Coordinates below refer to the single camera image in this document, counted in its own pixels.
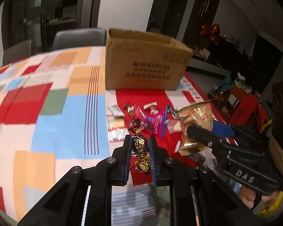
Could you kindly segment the right human hand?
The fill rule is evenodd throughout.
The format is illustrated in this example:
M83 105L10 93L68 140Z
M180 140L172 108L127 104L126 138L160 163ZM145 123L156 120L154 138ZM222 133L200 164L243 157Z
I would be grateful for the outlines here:
M275 190L271 195L266 196L263 195L261 198L261 201L265 202L265 205L263 209L268 208L272 206L275 201L277 200L277 197L279 195L280 191ZM246 186L241 186L239 190L239 195L238 197L242 202L249 208L252 209L255 203L255 198L256 198L256 192L247 188Z

